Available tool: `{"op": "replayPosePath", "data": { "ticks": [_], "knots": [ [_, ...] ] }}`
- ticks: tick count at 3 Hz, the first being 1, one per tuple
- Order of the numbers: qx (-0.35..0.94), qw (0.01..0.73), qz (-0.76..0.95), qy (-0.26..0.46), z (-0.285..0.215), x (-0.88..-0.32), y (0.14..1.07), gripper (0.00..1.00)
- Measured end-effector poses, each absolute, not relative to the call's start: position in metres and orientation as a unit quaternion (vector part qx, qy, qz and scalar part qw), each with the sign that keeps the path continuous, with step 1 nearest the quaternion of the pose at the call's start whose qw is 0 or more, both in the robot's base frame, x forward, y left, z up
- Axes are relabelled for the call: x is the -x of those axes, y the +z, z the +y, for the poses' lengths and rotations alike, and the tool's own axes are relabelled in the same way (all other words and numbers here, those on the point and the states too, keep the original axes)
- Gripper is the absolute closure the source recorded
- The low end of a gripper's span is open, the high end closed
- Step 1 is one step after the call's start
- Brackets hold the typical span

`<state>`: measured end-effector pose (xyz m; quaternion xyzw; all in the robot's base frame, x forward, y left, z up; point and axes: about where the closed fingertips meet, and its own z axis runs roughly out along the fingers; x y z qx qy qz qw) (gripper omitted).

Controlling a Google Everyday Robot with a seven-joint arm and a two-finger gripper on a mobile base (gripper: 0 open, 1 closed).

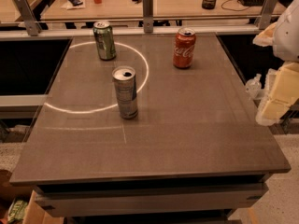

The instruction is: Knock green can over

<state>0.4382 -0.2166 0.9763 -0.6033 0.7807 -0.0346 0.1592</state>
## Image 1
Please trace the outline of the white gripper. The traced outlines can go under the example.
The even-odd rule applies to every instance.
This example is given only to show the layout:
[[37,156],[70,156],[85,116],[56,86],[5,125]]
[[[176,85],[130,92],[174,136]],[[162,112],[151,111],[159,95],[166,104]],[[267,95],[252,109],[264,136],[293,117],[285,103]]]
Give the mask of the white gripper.
[[285,62],[266,75],[264,95],[259,103],[256,122],[271,126],[299,99],[299,0],[293,0],[278,18],[253,39],[260,47],[273,45],[274,55]]

